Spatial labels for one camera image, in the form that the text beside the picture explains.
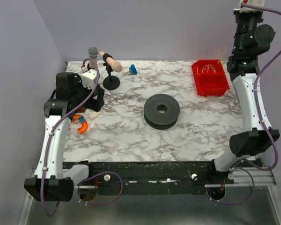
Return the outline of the black cable spool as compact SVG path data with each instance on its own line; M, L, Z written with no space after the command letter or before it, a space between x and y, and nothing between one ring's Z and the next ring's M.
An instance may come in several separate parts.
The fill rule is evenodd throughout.
M144 104L144 119L154 129L166 130L173 127L179 115L179 103L170 95L153 95Z

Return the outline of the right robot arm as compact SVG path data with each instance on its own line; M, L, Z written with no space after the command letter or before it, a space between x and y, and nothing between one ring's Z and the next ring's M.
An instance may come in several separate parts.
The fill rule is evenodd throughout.
M234 15L237 28L227 71L240 104L243 130L230 137L230 150L213 160L218 172L227 172L241 160L264 153L280 137L267 118L258 79L258 56L269 51L275 31L263 23L261 11L235 11Z

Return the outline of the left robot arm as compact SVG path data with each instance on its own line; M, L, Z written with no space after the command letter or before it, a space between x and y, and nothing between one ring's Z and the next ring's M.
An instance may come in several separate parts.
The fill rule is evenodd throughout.
M68 202L74 187L87 178L84 165L63 170L63 154L72 119L81 107L99 112L104 105L104 89L98 84L95 70L82 73L62 72L56 75L56 89L44 104L45 135L41 156L32 178L24 188L37 201Z

